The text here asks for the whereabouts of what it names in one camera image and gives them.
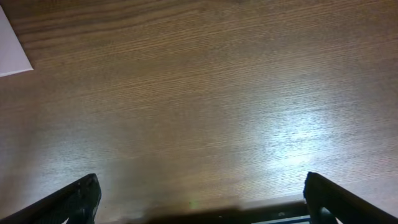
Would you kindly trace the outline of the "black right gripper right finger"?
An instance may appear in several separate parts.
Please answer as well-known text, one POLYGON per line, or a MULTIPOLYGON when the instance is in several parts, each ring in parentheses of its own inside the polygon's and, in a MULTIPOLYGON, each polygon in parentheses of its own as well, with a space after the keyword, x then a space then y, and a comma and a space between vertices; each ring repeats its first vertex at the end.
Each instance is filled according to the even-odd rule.
POLYGON ((303 196, 311 223, 397 224, 395 216, 315 172, 307 174, 303 196))

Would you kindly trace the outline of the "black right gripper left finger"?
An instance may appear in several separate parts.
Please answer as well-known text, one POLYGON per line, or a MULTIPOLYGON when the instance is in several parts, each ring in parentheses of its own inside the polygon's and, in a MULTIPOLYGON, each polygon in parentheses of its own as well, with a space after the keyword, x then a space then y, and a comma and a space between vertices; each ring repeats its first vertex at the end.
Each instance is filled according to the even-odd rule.
POLYGON ((22 210, 1 224, 92 224, 101 200, 96 174, 88 174, 22 210))

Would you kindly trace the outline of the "pink cardboard box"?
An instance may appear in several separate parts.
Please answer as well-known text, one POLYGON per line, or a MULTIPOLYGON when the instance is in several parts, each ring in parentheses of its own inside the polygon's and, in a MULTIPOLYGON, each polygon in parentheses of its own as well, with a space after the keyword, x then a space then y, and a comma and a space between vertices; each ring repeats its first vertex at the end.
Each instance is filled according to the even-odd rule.
POLYGON ((1 7, 0 33, 0 72, 1 77, 33 70, 11 23, 1 7))

